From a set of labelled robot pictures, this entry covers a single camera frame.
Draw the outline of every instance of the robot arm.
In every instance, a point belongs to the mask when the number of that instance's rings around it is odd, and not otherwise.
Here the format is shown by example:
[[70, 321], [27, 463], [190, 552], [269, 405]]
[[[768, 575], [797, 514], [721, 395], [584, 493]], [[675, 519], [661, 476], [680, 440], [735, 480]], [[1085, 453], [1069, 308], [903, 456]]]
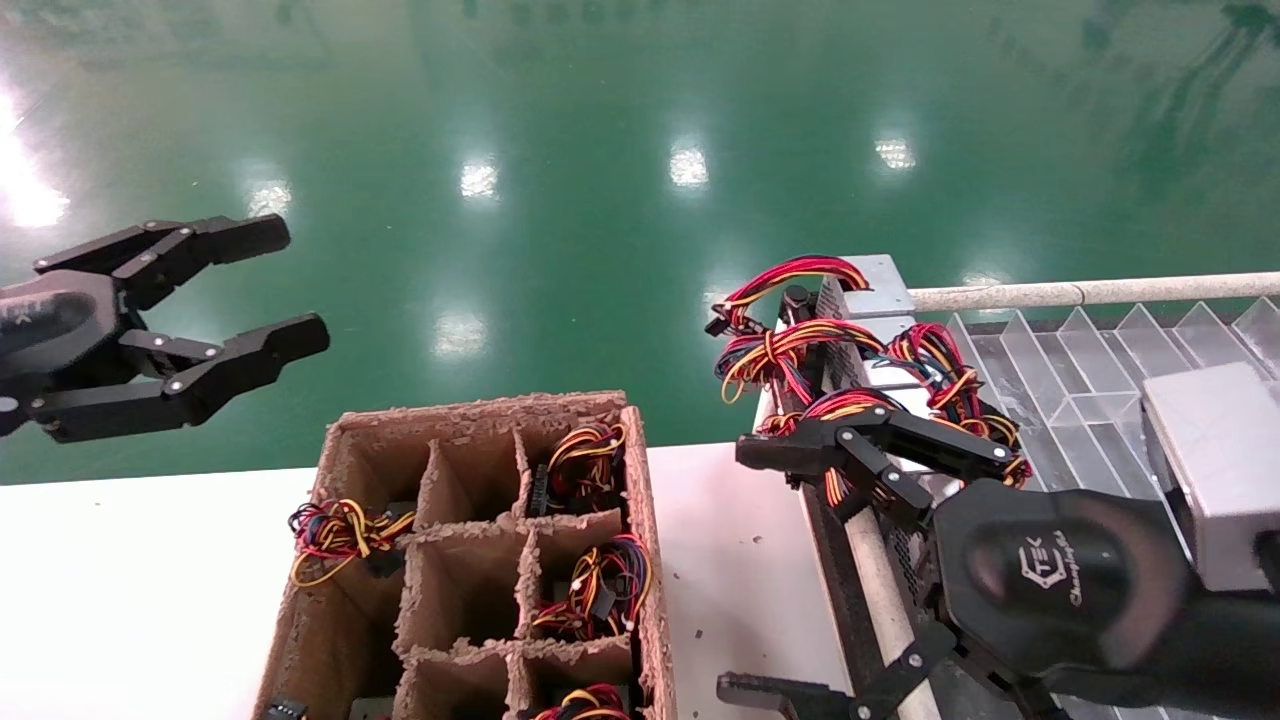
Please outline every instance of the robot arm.
[[37, 278], [0, 288], [0, 437], [28, 420], [58, 442], [198, 425], [328, 350], [314, 314], [221, 346], [150, 332], [140, 315], [209, 265], [288, 245], [279, 215], [218, 217], [148, 222], [37, 260]]
[[[886, 452], [966, 486], [936, 507]], [[1093, 491], [1029, 492], [997, 480], [1009, 448], [877, 407], [786, 437], [744, 436], [756, 469], [845, 473], [859, 500], [922, 533], [918, 603], [929, 621], [859, 697], [822, 685], [726, 674], [721, 700], [795, 720], [888, 717], [948, 655], [1032, 717], [1062, 716], [1051, 693], [1091, 702], [1166, 705], [1224, 717], [1275, 717], [1280, 602], [1213, 593], [1188, 562], [1158, 501]]]

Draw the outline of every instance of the bundle of wires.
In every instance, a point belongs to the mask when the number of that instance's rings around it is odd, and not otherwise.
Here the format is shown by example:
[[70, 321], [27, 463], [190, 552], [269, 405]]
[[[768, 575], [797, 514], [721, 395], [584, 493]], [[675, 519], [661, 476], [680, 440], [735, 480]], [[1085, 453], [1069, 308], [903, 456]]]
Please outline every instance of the bundle of wires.
[[616, 477], [626, 451], [622, 425], [591, 423], [575, 428], [548, 461], [547, 506], [554, 511], [600, 511], [618, 506]]
[[573, 691], [564, 696], [558, 706], [534, 715], [531, 720], [586, 720], [588, 717], [631, 720], [622, 706], [618, 691], [608, 683]]
[[534, 626], [579, 641], [631, 632], [650, 582], [649, 551], [640, 538], [614, 536], [577, 559], [568, 597], [544, 605]]
[[[781, 383], [804, 405], [813, 404], [813, 391], [800, 374], [810, 345], [851, 342], [863, 356], [881, 356], [884, 346], [869, 331], [849, 320], [815, 318], [778, 332], [735, 337], [716, 361], [721, 398], [732, 405], [751, 387]], [[730, 395], [730, 386], [735, 386]]]
[[[394, 550], [396, 538], [412, 527], [413, 511], [370, 518], [355, 500], [306, 502], [289, 515], [298, 552], [289, 578], [300, 588], [319, 585], [357, 557]], [[308, 561], [316, 562], [319, 571], [314, 573], [314, 579], [303, 580], [301, 570]]]
[[710, 332], [714, 327], [717, 332], [713, 334], [721, 334], [724, 331], [733, 336], [763, 333], [767, 329], [765, 325], [751, 319], [746, 314], [748, 307], [782, 283], [814, 275], [835, 277], [846, 291], [870, 290], [861, 270], [849, 261], [829, 255], [801, 255], [764, 270], [721, 302], [713, 304], [712, 311], [719, 316], [719, 320], [708, 325], [708, 331]]
[[933, 419], [978, 437], [1007, 445], [1014, 459], [1005, 466], [1005, 484], [1021, 487], [1032, 474], [1019, 452], [1018, 425], [978, 398], [978, 372], [964, 364], [951, 332], [937, 323], [911, 325], [888, 342], [883, 363], [904, 368], [929, 389]]
[[[890, 410], [906, 410], [899, 401], [878, 389], [854, 387], [837, 389], [822, 396], [805, 409], [800, 419], [836, 420], [877, 406]], [[852, 489], [845, 474], [835, 468], [827, 469], [824, 480], [827, 505], [832, 507], [840, 505]]]

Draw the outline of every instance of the white surface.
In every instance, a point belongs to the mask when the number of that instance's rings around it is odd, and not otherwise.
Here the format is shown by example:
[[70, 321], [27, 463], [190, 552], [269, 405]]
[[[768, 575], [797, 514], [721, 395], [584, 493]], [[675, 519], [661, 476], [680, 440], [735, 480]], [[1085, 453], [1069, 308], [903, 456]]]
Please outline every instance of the white surface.
[[[799, 496], [731, 443], [649, 464], [681, 717], [777, 720], [716, 700], [727, 670], [847, 692]], [[0, 487], [0, 719], [248, 720], [314, 475]]]
[[0, 487], [0, 717], [248, 720], [314, 477]]
[[742, 468], [718, 443], [650, 450], [649, 475], [680, 716], [778, 720], [719, 702], [726, 671], [847, 693], [813, 534], [782, 474]]

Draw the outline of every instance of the clear plastic divider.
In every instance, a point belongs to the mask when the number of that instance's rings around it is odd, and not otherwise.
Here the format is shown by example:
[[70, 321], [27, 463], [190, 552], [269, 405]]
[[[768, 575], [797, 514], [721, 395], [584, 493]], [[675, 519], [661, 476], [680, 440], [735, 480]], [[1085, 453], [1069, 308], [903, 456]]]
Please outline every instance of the clear plastic divider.
[[1231, 327], [1262, 365], [1280, 378], [1280, 310], [1260, 297]]
[[1172, 333], [1202, 368], [1248, 363], [1260, 377], [1271, 379], [1271, 373], [1262, 368], [1262, 364], [1235, 340], [1231, 331], [1226, 329], [1203, 302], [1197, 302], [1192, 311], [1174, 325]]
[[1142, 305], [1134, 305], [1124, 320], [1120, 320], [1115, 337], [1129, 351], [1129, 356], [1137, 363], [1143, 377], [1158, 378], [1192, 369], [1187, 359], [1170, 342], [1165, 331], [1156, 323], [1156, 319]]

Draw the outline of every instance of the black connector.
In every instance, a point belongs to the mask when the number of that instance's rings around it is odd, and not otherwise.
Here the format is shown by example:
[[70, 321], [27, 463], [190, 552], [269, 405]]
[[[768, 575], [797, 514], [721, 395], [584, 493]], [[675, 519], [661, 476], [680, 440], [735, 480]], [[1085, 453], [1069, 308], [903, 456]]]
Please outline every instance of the black connector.
[[307, 706], [285, 698], [274, 698], [262, 711], [262, 720], [306, 720]]
[[375, 550], [365, 559], [365, 568], [375, 578], [390, 578], [404, 566], [403, 550]]
[[529, 507], [526, 514], [530, 518], [541, 518], [547, 515], [547, 486], [550, 482], [550, 469], [541, 464], [534, 470], [534, 483], [529, 488]]
[[1280, 533], [1262, 533], [1253, 546], [1258, 553], [1258, 566], [1271, 583], [1271, 592], [1280, 594]]
[[724, 334], [726, 331], [728, 331], [728, 320], [721, 316], [712, 318], [710, 322], [703, 327], [703, 332], [712, 337], [719, 337]]
[[401, 502], [388, 502], [387, 503], [387, 516], [394, 519], [403, 518], [410, 512], [417, 511], [417, 502], [412, 500], [404, 500]]
[[609, 612], [613, 612], [613, 606], [617, 605], [617, 593], [602, 585], [595, 592], [595, 602], [591, 603], [590, 614], [602, 623], [608, 623]]
[[845, 498], [840, 501], [838, 505], [831, 509], [836, 514], [836, 519], [841, 523], [847, 523], [858, 516], [859, 512], [867, 509], [867, 498], [863, 497], [860, 492], [849, 492]]

